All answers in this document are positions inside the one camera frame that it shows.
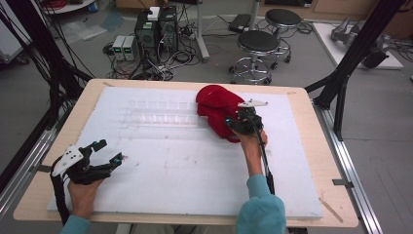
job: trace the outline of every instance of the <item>black metal pole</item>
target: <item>black metal pole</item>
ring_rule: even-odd
[[[330,103],[338,96],[334,116],[334,132],[340,140],[343,140],[341,130],[347,83],[404,2],[405,0],[379,1],[337,68],[329,76],[305,88],[307,92],[312,92],[324,86],[321,94],[314,99],[314,104],[324,109],[328,109]]]

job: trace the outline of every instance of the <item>hand-mounted device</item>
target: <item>hand-mounted device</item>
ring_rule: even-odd
[[[91,184],[94,181],[107,178],[122,164],[124,156],[118,153],[109,160],[108,164],[91,166],[91,155],[106,146],[106,140],[93,142],[82,148],[70,145],[63,155],[58,157],[52,165],[51,180],[55,190],[57,210],[60,213],[61,221],[66,223],[70,212],[66,207],[64,195],[64,180],[68,176],[71,181],[77,184]]]
[[[261,122],[261,117],[256,114],[254,106],[264,106],[268,102],[259,100],[249,100],[238,104],[241,109],[237,112],[238,119],[231,118],[225,119],[225,123],[228,127],[237,133],[242,135],[253,135],[254,133],[258,137],[259,145],[261,147],[262,161],[264,163],[265,177],[267,178],[267,184],[270,188],[271,194],[275,194],[273,175],[268,167],[267,155],[265,153],[265,142],[261,137],[261,130],[264,125]]]

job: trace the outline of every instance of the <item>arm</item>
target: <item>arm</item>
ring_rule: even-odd
[[[237,234],[284,233],[286,226],[285,208],[282,200],[270,193],[261,166],[261,149],[256,136],[242,136],[241,140],[246,165],[248,167],[249,200],[241,207],[237,218]],[[267,135],[261,132],[266,144]]]
[[[96,191],[103,179],[91,184],[75,184],[70,181],[67,186],[72,200],[73,212],[64,224],[60,234],[78,233],[86,234],[91,226],[88,219],[94,211],[94,198]]]

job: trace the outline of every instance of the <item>wooden table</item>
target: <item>wooden table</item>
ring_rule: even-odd
[[[154,82],[94,79],[89,82],[70,116],[58,134],[43,165],[51,166],[62,155],[69,144],[77,141],[89,116],[94,110],[100,93],[105,87],[132,87],[146,89],[199,90],[205,83]],[[232,92],[250,92],[286,95],[300,132],[301,141],[314,183],[319,194],[323,218],[288,219],[287,226],[300,227],[356,227],[358,219],[348,192],[344,186],[336,186],[332,179],[341,178],[318,117],[306,91],[302,88],[224,85]],[[25,191],[17,206],[14,217],[17,220],[60,220],[58,212],[47,211],[46,207],[54,193],[49,174],[38,172]],[[91,221],[123,223],[169,223],[169,224],[215,224],[235,225],[234,216],[212,215],[170,215],[170,214],[94,214]]]

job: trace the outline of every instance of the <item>chair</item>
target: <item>chair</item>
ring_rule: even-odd
[[[273,34],[279,41],[279,50],[276,61],[271,64],[271,68],[276,69],[280,55],[288,53],[288,56],[284,59],[284,61],[289,62],[291,60],[291,47],[284,39],[281,38],[281,34],[285,30],[295,28],[298,23],[301,22],[301,18],[297,14],[286,9],[273,9],[265,14],[265,21],[276,29]],[[282,42],[284,42],[287,47],[282,47]]]
[[[275,36],[265,31],[246,31],[238,37],[238,47],[251,54],[251,57],[241,58],[230,67],[230,72],[234,73],[231,84],[236,84],[236,78],[243,78],[255,85],[260,81],[269,85],[272,81],[270,69],[260,57],[278,52],[279,41]]]

